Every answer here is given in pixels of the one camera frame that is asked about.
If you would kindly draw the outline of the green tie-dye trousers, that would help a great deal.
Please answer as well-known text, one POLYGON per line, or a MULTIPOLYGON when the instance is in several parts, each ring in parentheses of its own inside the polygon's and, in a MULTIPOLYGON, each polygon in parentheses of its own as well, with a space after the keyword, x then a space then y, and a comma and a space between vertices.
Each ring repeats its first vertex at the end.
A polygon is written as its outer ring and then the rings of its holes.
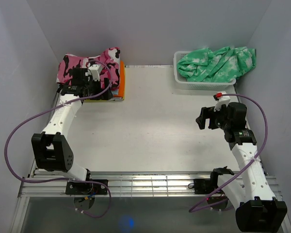
POLYGON ((229 83, 255 69, 256 49, 223 47, 198 49, 184 55, 176 65, 188 82, 229 83))

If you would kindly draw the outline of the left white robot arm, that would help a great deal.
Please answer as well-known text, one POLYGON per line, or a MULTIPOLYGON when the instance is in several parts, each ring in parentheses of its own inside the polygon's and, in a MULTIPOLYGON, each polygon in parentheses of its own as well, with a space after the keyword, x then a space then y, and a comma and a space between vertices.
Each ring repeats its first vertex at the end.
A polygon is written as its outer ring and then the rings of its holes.
POLYGON ((101 65, 76 68, 73 77, 62 85, 56 110, 41 133, 32 136, 32 148, 36 165, 46 171, 58 171, 66 178, 78 180, 76 188, 83 194, 93 189, 88 171, 74 161, 73 151, 66 139, 77 111, 85 99, 111 97, 110 81, 100 80, 101 65))

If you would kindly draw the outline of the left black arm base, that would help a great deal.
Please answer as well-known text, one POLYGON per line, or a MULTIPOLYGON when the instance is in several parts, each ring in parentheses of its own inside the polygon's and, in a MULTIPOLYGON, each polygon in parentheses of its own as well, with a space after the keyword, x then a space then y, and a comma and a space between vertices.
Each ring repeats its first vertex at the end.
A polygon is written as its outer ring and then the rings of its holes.
MULTIPOLYGON (((90 179, 90 181, 108 185, 107 179, 102 179, 102 180, 90 179)), ((102 184, 67 182, 65 194, 66 195, 90 195, 90 194, 95 193, 96 195, 106 195, 108 191, 102 184)))

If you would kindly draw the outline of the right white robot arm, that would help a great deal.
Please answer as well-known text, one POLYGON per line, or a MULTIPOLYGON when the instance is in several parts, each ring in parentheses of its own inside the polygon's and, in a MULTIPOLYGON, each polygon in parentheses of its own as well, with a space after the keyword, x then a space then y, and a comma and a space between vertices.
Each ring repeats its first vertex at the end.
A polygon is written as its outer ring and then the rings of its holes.
POLYGON ((225 140, 239 165, 242 183, 228 168, 216 168, 210 175, 210 189, 224 192, 236 210, 235 218, 240 231, 276 233, 287 214, 284 201, 278 200, 271 190, 262 169, 257 141, 246 126, 247 108, 239 102, 218 103, 203 107, 196 122, 200 129, 221 129, 225 140))

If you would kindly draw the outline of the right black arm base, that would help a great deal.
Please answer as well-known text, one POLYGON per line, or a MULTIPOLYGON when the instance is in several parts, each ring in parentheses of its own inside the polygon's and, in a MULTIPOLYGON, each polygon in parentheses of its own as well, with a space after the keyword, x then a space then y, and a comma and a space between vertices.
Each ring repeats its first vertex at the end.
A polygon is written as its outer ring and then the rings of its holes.
POLYGON ((193 189, 195 194, 209 194, 214 191, 215 186, 210 179, 193 179, 193 182, 188 184, 189 189, 193 189))

